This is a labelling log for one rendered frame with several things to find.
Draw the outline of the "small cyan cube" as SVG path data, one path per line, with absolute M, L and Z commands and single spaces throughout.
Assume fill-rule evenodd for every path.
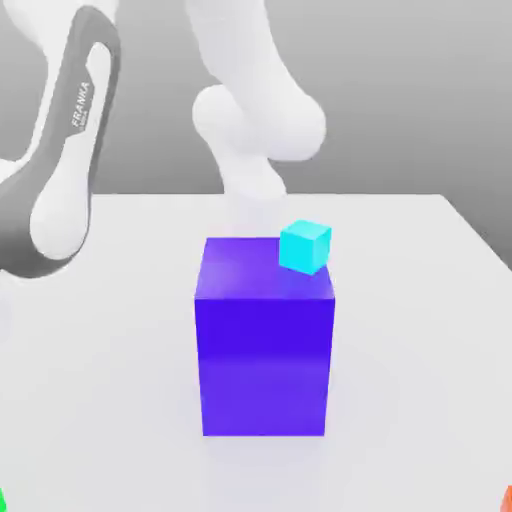
M 307 220 L 285 227 L 279 237 L 279 264 L 287 269 L 314 275 L 327 265 L 332 228 Z

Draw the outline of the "large blue box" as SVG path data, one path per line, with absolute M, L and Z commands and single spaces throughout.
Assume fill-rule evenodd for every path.
M 194 297 L 206 436 L 325 432 L 335 293 L 278 262 L 276 238 L 206 240 Z

